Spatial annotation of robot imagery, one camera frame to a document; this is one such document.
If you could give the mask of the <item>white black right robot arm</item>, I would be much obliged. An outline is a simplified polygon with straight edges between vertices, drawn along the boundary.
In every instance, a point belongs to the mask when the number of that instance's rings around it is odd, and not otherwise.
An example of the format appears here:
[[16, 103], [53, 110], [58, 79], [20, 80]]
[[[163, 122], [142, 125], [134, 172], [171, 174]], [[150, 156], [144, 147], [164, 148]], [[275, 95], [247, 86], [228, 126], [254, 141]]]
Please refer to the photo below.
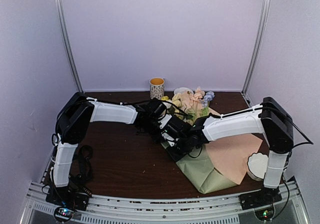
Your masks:
[[167, 118], [162, 135], [174, 160], [206, 144], [214, 167], [230, 181], [239, 184], [247, 169], [258, 171], [255, 176], [263, 180], [264, 188], [257, 192], [256, 200], [263, 205], [275, 197], [290, 154], [297, 147], [293, 131], [301, 131], [271, 97], [241, 111], [200, 117], [193, 124], [173, 115]]

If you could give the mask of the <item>cream fake flower bunch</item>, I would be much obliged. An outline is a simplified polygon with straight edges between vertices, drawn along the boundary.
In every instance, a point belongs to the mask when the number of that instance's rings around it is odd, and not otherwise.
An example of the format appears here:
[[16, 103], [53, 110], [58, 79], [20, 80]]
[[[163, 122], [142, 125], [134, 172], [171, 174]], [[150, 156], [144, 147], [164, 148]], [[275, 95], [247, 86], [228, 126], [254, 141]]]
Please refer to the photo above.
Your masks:
[[192, 94], [189, 91], [175, 94], [172, 98], [172, 103], [181, 109], [180, 111], [174, 107], [175, 115], [182, 121], [193, 125], [197, 116], [198, 100], [199, 99], [195, 97], [195, 94]]

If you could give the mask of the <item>green wrapping paper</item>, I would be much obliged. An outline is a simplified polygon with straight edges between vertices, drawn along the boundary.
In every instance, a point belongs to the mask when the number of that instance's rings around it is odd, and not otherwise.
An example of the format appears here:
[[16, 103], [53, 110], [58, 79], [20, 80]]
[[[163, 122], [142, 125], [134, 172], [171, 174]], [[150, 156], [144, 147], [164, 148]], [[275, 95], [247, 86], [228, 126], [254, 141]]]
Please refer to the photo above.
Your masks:
[[237, 186], [214, 167], [205, 147], [195, 148], [190, 155], [177, 161], [176, 165], [202, 194]]

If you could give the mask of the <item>peach wrapping paper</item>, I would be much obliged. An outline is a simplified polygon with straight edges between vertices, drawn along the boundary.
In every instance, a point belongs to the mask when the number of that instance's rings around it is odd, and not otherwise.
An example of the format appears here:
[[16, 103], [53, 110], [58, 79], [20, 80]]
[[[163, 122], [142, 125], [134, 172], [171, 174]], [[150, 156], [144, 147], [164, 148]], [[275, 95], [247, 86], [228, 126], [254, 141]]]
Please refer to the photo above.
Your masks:
[[204, 147], [214, 167], [239, 185], [247, 173], [248, 157], [259, 151], [262, 142], [262, 139], [252, 134], [243, 134], [222, 138]]

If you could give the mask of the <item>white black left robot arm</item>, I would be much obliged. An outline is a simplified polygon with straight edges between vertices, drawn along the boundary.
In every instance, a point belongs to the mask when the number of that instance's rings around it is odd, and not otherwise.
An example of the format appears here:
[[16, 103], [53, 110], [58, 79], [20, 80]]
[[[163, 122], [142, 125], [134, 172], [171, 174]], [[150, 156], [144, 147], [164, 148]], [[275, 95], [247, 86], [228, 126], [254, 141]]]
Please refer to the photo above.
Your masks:
[[52, 197], [61, 206], [72, 201], [72, 195], [63, 187], [69, 183], [72, 158], [80, 142], [86, 136], [92, 122], [118, 122], [133, 124], [151, 135], [161, 135], [163, 128], [172, 118], [167, 107], [156, 98], [138, 104], [107, 103], [76, 92], [57, 116], [53, 175], [56, 188]]

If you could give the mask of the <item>pink fake flower stem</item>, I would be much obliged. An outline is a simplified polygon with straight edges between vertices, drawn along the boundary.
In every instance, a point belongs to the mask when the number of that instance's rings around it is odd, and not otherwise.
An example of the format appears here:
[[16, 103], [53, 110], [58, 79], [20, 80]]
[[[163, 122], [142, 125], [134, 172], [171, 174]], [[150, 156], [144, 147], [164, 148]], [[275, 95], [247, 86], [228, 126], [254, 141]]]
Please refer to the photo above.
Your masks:
[[189, 96], [189, 105], [193, 109], [196, 109], [198, 107], [198, 104], [202, 101], [204, 95], [205, 95], [205, 92], [201, 89], [200, 86], [198, 86], [193, 93], [190, 93], [188, 95]]

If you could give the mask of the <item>blue fake flower stem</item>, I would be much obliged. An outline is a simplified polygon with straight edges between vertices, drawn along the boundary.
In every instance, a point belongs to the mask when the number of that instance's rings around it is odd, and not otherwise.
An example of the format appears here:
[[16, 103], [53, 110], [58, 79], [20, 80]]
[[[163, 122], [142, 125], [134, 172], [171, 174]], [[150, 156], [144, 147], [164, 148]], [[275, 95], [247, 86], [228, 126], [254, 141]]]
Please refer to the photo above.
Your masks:
[[215, 97], [215, 93], [212, 91], [206, 92], [202, 99], [202, 116], [207, 116], [209, 114], [210, 101]]

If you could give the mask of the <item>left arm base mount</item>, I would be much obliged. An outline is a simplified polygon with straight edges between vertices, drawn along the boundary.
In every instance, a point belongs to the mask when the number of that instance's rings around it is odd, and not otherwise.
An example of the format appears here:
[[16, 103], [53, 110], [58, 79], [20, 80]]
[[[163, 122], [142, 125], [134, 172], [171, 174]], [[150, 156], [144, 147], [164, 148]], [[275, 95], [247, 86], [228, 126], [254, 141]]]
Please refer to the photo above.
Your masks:
[[53, 216], [59, 223], [70, 221], [77, 211], [86, 211], [92, 191], [85, 186], [72, 189], [69, 186], [56, 187], [52, 182], [46, 194], [46, 202], [57, 205]]

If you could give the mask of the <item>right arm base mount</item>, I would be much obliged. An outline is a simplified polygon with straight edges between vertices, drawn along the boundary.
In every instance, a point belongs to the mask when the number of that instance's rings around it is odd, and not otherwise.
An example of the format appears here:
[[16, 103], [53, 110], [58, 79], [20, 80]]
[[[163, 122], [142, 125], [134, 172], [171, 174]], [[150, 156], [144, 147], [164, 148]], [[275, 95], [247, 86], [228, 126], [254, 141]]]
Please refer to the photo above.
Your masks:
[[242, 210], [253, 210], [256, 218], [260, 221], [271, 221], [275, 217], [275, 203], [282, 200], [277, 188], [263, 187], [250, 193], [239, 195]]

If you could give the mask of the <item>white round bowl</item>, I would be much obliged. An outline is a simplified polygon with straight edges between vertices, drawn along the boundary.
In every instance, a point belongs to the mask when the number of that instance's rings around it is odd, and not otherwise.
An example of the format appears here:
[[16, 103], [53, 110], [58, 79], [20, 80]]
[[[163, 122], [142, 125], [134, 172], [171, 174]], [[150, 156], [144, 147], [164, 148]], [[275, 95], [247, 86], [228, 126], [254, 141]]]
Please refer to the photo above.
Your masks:
[[188, 93], [191, 93], [191, 94], [194, 93], [192, 89], [187, 88], [187, 87], [179, 87], [179, 88], [176, 88], [173, 93], [176, 95], [176, 94], [178, 94], [178, 93], [183, 93], [183, 92], [185, 92], [185, 91], [187, 91]]

